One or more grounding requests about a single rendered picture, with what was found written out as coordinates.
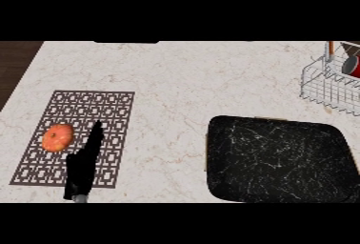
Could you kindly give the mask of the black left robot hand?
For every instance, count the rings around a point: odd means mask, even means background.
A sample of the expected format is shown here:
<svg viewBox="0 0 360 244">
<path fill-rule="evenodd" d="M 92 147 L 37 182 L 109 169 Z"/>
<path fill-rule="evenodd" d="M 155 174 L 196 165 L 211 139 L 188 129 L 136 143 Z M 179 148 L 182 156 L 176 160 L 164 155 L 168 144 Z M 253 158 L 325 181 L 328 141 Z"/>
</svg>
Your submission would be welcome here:
<svg viewBox="0 0 360 244">
<path fill-rule="evenodd" d="M 98 121 L 84 147 L 67 156 L 67 185 L 64 198 L 73 200 L 78 194 L 89 196 L 96 173 L 96 162 L 104 141 L 102 122 Z"/>
</svg>

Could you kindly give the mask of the black marbled tray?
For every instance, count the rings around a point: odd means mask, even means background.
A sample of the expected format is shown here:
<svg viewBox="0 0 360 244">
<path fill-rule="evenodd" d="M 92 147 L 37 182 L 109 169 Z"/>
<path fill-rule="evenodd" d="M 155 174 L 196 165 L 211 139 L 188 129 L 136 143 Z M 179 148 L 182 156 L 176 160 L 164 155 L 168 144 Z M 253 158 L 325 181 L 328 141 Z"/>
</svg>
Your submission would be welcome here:
<svg viewBox="0 0 360 244">
<path fill-rule="evenodd" d="M 208 124 L 207 186 L 247 203 L 360 203 L 360 172 L 340 129 L 219 115 Z"/>
</svg>

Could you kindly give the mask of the red can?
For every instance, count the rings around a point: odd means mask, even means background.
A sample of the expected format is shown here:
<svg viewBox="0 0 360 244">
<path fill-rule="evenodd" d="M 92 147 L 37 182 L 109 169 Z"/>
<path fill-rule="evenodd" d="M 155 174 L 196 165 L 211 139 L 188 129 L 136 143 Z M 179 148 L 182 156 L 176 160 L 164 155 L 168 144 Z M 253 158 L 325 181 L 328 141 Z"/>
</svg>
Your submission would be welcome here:
<svg viewBox="0 0 360 244">
<path fill-rule="evenodd" d="M 351 55 L 343 65 L 343 73 L 360 78 L 360 56 Z"/>
</svg>

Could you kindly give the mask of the orange red round fruit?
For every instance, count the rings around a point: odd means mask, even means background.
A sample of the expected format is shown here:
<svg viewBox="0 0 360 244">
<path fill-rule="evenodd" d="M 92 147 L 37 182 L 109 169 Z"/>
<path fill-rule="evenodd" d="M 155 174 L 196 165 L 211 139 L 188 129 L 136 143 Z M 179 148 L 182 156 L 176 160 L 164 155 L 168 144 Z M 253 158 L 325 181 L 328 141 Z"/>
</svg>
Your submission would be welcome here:
<svg viewBox="0 0 360 244">
<path fill-rule="evenodd" d="M 75 131 L 70 124 L 53 125 L 45 133 L 43 148 L 53 153 L 68 148 L 74 141 Z"/>
</svg>

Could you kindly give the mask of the dark brown lattice placemat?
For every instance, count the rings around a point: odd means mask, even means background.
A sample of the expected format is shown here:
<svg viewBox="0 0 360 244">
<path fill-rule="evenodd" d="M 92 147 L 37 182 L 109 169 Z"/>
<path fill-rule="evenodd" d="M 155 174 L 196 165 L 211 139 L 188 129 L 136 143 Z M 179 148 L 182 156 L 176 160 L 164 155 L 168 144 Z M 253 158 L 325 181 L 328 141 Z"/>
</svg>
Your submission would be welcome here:
<svg viewBox="0 0 360 244">
<path fill-rule="evenodd" d="M 133 91 L 55 91 L 24 151 L 12 185 L 62 187 L 67 155 L 87 142 L 95 122 L 102 121 L 104 141 L 96 163 L 95 188 L 115 188 L 136 93 Z M 62 152 L 47 152 L 43 137 L 55 124 L 71 124 L 75 139 Z"/>
</svg>

